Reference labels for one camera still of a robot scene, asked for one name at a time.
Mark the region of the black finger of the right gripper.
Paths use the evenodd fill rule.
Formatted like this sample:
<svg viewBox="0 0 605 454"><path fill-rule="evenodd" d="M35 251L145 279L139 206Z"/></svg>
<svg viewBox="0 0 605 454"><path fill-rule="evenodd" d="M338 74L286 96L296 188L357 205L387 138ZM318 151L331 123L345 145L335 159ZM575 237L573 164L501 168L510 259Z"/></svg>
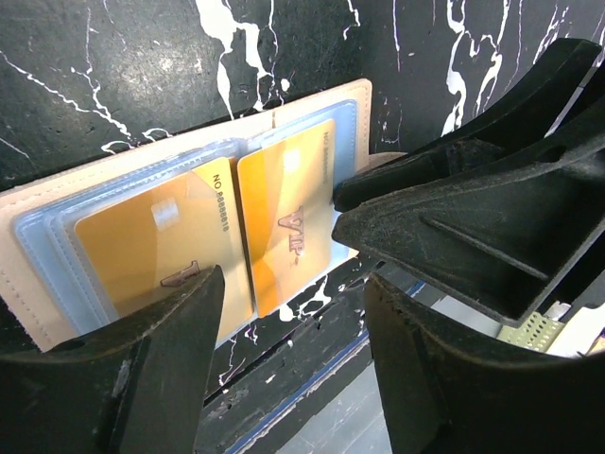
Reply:
<svg viewBox="0 0 605 454"><path fill-rule="evenodd" d="M602 47L572 38L551 44L487 111L409 154L379 153L378 163L341 183L338 212L388 193L497 161L542 139L589 73Z"/></svg>
<svg viewBox="0 0 605 454"><path fill-rule="evenodd" d="M336 241L517 325L604 288L604 104L541 141L341 215Z"/></svg>

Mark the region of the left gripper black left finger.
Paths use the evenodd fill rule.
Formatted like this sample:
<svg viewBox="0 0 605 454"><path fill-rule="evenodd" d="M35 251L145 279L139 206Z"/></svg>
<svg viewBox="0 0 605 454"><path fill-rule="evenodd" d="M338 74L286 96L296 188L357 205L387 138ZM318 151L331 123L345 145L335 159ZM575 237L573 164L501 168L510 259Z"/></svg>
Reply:
<svg viewBox="0 0 605 454"><path fill-rule="evenodd" d="M220 267L162 301L41 352L1 310L5 453L190 453L215 351Z"/></svg>

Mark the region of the beige leather card holder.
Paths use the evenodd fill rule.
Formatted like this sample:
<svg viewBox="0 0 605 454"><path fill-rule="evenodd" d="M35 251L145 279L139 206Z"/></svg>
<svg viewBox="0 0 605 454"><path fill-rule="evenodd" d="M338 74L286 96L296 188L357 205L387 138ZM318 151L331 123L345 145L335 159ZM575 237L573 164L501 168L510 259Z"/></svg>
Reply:
<svg viewBox="0 0 605 454"><path fill-rule="evenodd" d="M372 84L358 79L281 107L107 157L6 191L1 196L1 295L38 347L47 351L126 316L117 314L75 236L76 222L115 201L134 196L187 170L227 157L254 313L251 262L237 176L239 161L328 119L336 124L331 198L331 261L309 284L353 255L331 238L337 221L334 190L378 163L369 154ZM282 320L293 317L288 303Z"/></svg>

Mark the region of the gold VIP card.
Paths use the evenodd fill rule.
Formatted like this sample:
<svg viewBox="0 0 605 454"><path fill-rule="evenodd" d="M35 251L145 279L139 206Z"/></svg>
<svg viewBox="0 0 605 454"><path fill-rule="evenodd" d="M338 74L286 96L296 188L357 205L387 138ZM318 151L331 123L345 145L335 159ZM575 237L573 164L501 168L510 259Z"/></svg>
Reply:
<svg viewBox="0 0 605 454"><path fill-rule="evenodd" d="M331 261L335 132L335 121L328 119L237 164L260 317L295 296Z"/></svg>

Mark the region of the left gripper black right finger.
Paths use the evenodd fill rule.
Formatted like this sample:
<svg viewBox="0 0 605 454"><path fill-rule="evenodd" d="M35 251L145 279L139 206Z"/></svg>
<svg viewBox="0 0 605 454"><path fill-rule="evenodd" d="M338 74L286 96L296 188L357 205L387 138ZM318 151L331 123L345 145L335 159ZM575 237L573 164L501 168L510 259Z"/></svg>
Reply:
<svg viewBox="0 0 605 454"><path fill-rule="evenodd" d="M604 357L559 358L488 337L380 275L366 325L396 453L600 453Z"/></svg>

